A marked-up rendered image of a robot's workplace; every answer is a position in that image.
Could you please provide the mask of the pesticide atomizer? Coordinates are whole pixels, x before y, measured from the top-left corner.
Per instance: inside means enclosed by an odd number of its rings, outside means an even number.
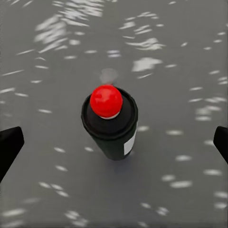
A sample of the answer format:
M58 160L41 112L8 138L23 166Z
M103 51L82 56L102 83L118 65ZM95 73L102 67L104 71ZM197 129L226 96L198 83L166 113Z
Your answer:
M115 69L100 70L103 85L95 88L83 103L83 128L111 160L125 159L137 130L137 108L133 97L112 86L118 73Z

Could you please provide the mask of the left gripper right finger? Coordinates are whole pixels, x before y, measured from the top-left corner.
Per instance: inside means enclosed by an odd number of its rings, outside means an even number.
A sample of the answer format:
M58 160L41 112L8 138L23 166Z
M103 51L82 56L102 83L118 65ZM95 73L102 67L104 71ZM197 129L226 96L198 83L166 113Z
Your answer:
M222 126L217 127L214 145L228 164L228 128Z

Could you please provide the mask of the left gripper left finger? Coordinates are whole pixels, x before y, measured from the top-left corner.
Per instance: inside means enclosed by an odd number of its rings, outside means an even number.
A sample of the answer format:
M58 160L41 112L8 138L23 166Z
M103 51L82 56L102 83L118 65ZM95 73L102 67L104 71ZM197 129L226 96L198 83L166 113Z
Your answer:
M24 145L21 127L14 127L0 132L0 181L17 157Z

